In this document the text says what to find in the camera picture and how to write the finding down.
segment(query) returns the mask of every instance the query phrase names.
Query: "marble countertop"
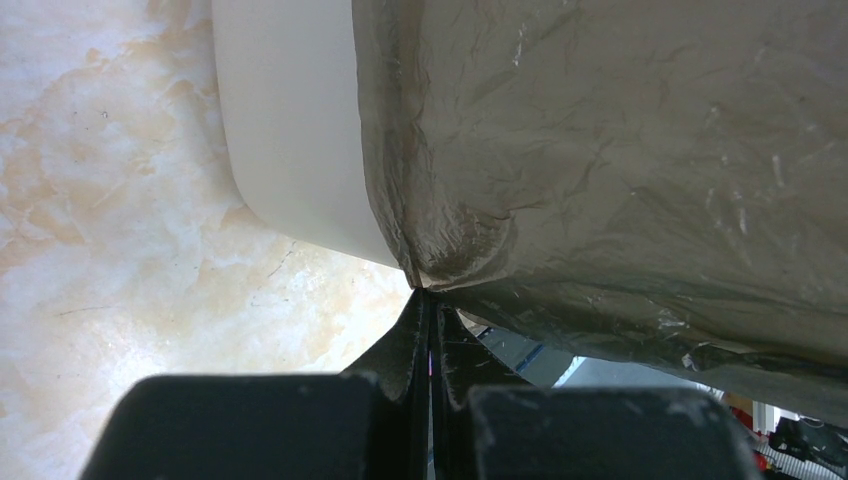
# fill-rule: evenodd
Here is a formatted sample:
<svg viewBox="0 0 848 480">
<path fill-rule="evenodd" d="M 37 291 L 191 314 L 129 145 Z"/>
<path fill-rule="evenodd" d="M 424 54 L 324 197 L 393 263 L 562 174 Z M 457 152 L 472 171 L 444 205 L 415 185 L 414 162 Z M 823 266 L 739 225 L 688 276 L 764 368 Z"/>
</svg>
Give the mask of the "marble countertop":
<svg viewBox="0 0 848 480">
<path fill-rule="evenodd" d="M 399 271 L 260 222 L 230 173 L 208 1 L 4 2 L 0 477 L 71 478 L 138 379 L 338 370 Z"/>
</svg>

